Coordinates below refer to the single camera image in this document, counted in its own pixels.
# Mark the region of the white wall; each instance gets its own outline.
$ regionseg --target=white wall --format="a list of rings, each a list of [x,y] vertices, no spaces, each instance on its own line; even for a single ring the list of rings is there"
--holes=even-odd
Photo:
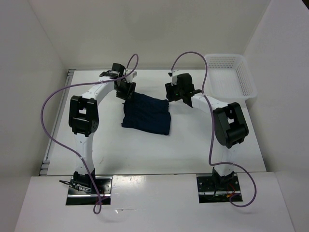
[[[246,51],[258,97],[247,103],[269,171],[297,232],[309,228],[309,10],[272,0]]]
[[[31,6],[0,1],[0,227],[14,231],[30,176],[39,173],[48,142],[40,110],[66,71]],[[59,97],[46,109],[51,129]]]
[[[184,51],[244,52],[269,0],[29,0],[67,68],[168,67]],[[196,56],[179,66],[202,67]]]

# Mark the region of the black cloth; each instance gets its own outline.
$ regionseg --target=black cloth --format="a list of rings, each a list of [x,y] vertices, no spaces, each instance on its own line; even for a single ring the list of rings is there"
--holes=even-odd
[[[159,100],[134,93],[133,101],[124,103],[122,127],[135,128],[154,134],[169,134],[170,113],[168,100]]]

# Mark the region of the white floor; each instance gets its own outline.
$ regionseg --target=white floor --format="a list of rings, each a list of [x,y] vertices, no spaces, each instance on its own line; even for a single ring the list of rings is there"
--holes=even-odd
[[[75,71],[72,84],[94,82],[102,71]],[[201,88],[204,70],[184,70],[193,77],[195,88]],[[168,70],[138,70],[134,79],[136,91],[151,97],[165,99],[165,83],[171,82]],[[75,148],[68,125],[72,95],[81,95],[90,87],[74,87],[64,100],[63,115],[57,122],[54,137]],[[94,135],[93,160],[96,174],[189,174],[209,173],[208,155],[211,139],[211,118],[182,101],[171,102],[170,135],[157,135],[121,127],[124,117],[123,100],[111,92],[99,105],[99,128]],[[243,113],[249,135],[239,146],[235,163],[250,172],[265,172],[262,155],[244,102]],[[220,161],[223,147],[215,140],[213,161]],[[47,175],[72,175],[76,157],[70,151],[52,144],[48,154]]]
[[[198,203],[196,175],[114,176],[111,205],[99,215],[93,206],[65,206],[64,176],[32,177],[15,232],[293,232],[274,173],[253,173],[255,202]],[[239,174],[244,204],[253,195],[246,174]]]

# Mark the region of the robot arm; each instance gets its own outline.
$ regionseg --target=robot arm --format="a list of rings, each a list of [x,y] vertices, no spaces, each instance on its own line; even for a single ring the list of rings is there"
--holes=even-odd
[[[121,64],[113,64],[112,70],[103,72],[99,82],[117,79],[124,76],[125,68]],[[92,143],[94,132],[98,129],[98,105],[112,90],[116,90],[116,96],[124,99],[133,99],[136,83],[132,82],[137,75],[133,72],[122,80],[101,83],[92,86],[81,96],[73,96],[70,101],[69,126],[75,136],[76,151],[83,157],[92,177],[95,179],[95,167],[92,161]],[[76,158],[76,167],[71,185],[83,191],[91,191],[92,183],[87,170],[80,158]]]
[[[178,71],[173,71],[169,75],[172,76],[172,81],[165,84],[169,102],[182,99],[190,107],[210,114],[208,103],[201,94],[202,91],[194,89],[190,74],[178,74]],[[222,146],[225,146],[221,162],[233,163],[238,144],[242,143],[249,133],[242,109],[236,102],[228,104],[210,96],[207,98],[212,106],[216,138]],[[226,182],[234,175],[233,166],[228,164],[215,166],[213,175],[218,182]]]

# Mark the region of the plastic basket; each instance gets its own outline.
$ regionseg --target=plastic basket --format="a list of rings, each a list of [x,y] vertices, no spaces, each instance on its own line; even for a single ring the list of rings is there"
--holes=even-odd
[[[244,56],[236,54],[206,55],[207,84],[213,97],[246,100],[257,91]]]

